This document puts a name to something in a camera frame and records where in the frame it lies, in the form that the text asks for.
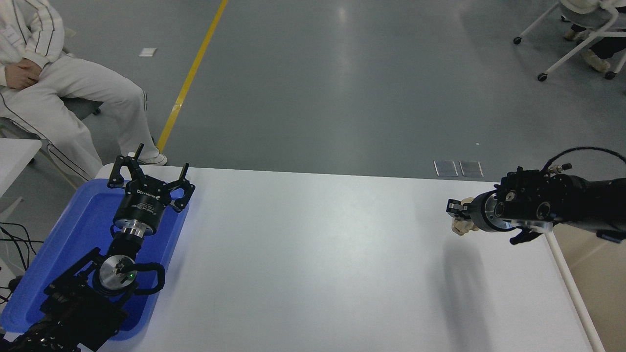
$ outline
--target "white pants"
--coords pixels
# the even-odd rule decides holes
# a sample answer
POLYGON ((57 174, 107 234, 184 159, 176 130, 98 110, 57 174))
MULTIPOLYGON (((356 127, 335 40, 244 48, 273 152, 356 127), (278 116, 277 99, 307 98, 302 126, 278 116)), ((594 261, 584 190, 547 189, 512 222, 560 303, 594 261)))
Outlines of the white pants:
POLYGON ((143 143, 142 159, 158 155, 146 120, 146 96, 141 88, 96 63, 62 54, 47 65, 39 82, 24 90, 3 88, 0 116, 48 140, 48 151, 62 170, 90 180, 102 167, 87 126, 69 111, 61 99, 85 98, 110 104, 119 128, 122 155, 143 143))

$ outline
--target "blue tray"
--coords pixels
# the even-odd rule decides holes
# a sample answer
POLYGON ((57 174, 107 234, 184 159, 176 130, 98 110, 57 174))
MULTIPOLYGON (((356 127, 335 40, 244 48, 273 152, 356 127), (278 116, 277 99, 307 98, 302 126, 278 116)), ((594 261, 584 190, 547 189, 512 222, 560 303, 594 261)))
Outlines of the blue tray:
MULTIPOLYGON (((43 290, 48 284, 94 247, 100 248, 100 254, 106 253, 112 241, 110 226, 113 216, 124 196, 123 189, 107 188, 107 181, 92 180, 76 191, 7 303, 1 316, 4 329, 15 333, 26 332, 43 317, 39 307, 47 297, 43 290)), ((180 198, 182 194, 179 189, 172 197, 180 198)), ((165 267, 165 285, 167 267, 187 209, 177 214, 167 207, 156 234, 145 238, 137 255, 139 263, 158 262, 165 267)), ((137 281, 139 288, 154 287, 157 275, 155 272, 141 272, 137 281)), ((128 318, 120 332, 111 339, 128 339, 141 331, 150 319, 157 297, 158 294, 133 296, 126 302, 123 310, 128 313, 128 318)))

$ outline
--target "robotic arm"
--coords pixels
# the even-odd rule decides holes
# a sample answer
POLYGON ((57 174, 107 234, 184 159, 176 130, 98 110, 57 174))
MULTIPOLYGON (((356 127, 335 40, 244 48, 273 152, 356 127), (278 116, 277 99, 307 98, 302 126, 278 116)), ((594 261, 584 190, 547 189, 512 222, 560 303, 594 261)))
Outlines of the robotic arm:
MULTIPOLYGON (((521 232, 510 239, 515 245, 532 241, 550 232, 554 225, 563 223, 621 242, 626 237, 626 179, 589 182, 562 174, 572 168, 571 164, 550 167, 556 158, 580 149, 602 150, 594 147, 566 150, 542 170, 518 167, 517 171, 503 177, 494 190, 476 196, 471 202, 462 204, 449 199, 446 211, 456 222, 455 232, 520 229, 521 232)), ((626 162, 621 155, 611 154, 626 162)))
POLYGON ((185 179, 187 163, 178 180, 170 183, 144 175, 137 162, 142 148, 133 157, 118 156, 111 171, 109 188, 124 188, 125 196, 113 217, 120 230, 112 234, 107 253, 94 248, 48 285, 44 290, 48 298, 40 307, 45 316, 15 341, 0 341, 0 351, 79 352, 80 343, 97 351, 128 317, 122 308, 132 295, 154 294, 163 288, 165 268, 159 263, 138 264, 135 259, 144 237, 157 232, 165 208, 181 212, 195 187, 185 179), (122 166, 131 174, 126 184, 122 166), (179 188, 184 195, 172 200, 170 192, 179 188), (138 289, 136 279, 145 271, 156 271, 158 283, 138 289))

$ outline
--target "yellow floor line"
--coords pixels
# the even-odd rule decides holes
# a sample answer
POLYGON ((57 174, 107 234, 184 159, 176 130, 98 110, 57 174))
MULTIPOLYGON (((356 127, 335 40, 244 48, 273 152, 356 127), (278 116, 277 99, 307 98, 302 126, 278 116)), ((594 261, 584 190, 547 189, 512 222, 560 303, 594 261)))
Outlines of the yellow floor line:
POLYGON ((224 8, 226 8, 226 4, 228 4, 228 0, 222 0, 220 4, 220 8, 217 9, 217 13, 213 18, 213 22, 211 22, 211 27, 208 28, 207 35, 204 37, 204 41, 202 41, 202 45, 200 49, 198 49, 198 54, 196 55, 195 60, 193 61, 192 67, 189 69, 189 73, 187 74, 187 78, 183 84, 183 88, 180 89, 180 93, 178 94, 178 98, 176 99, 176 103, 172 107, 172 112, 170 113, 170 117, 167 119, 165 127, 163 127, 163 131, 161 132, 161 137, 159 137, 158 142, 156 143, 156 147, 162 152, 165 148, 165 144, 167 143, 167 139, 170 137, 170 133, 172 132, 172 128, 174 127, 174 123, 178 118, 178 113, 180 113, 180 109, 183 107, 183 102, 187 97, 187 92, 189 92, 189 87, 192 85, 193 78, 195 77, 196 72, 198 71, 198 67, 202 62, 202 58, 204 57, 204 53, 207 51, 207 46, 209 42, 211 42, 211 37, 213 37, 213 33, 215 32, 215 28, 217 24, 220 22, 220 18, 222 17, 222 13, 224 12, 224 8))

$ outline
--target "name tag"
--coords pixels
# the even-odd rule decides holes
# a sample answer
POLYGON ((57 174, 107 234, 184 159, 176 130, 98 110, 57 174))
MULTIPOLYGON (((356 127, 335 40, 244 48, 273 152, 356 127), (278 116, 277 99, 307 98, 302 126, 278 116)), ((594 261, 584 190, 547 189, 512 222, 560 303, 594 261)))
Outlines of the name tag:
POLYGON ((15 29, 11 27, 10 24, 7 24, 6 27, 0 29, 0 33, 11 43, 11 45, 15 46, 15 44, 19 41, 22 41, 22 37, 15 32, 15 29))

